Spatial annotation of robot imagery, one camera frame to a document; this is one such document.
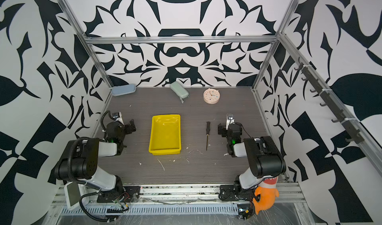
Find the black handle screwdriver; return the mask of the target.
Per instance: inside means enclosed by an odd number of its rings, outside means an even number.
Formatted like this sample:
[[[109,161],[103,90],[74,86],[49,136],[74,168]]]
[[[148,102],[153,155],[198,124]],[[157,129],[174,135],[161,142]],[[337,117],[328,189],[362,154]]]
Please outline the black handle screwdriver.
[[[208,150],[208,147],[209,147],[209,137],[210,137],[210,122],[207,121],[207,126],[206,126],[206,137],[207,137],[207,140],[206,140],[206,150]]]

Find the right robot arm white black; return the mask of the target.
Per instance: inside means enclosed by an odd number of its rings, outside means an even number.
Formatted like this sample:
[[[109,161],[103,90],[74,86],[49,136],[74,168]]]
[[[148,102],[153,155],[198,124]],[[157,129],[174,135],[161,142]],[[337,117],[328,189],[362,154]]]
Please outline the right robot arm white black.
[[[221,185],[219,199],[222,201],[251,201],[260,198],[255,189],[265,182],[277,183],[278,176],[285,173],[286,163],[270,136],[242,139],[240,123],[218,125],[218,134],[227,139],[227,152],[231,157],[245,157],[248,169],[238,175],[233,185]]]

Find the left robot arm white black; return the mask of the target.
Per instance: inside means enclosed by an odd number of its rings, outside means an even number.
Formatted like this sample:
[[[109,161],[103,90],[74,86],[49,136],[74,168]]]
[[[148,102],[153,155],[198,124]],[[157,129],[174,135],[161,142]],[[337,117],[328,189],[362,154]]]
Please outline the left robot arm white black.
[[[139,186],[123,186],[120,177],[98,165],[100,157],[121,155],[125,136],[135,131],[134,120],[128,124],[116,120],[106,126],[104,139],[82,137],[67,143],[54,168],[54,176],[66,182],[64,192],[68,210],[87,205],[90,199],[85,195],[89,189],[96,191],[97,203],[122,205],[139,196]]]

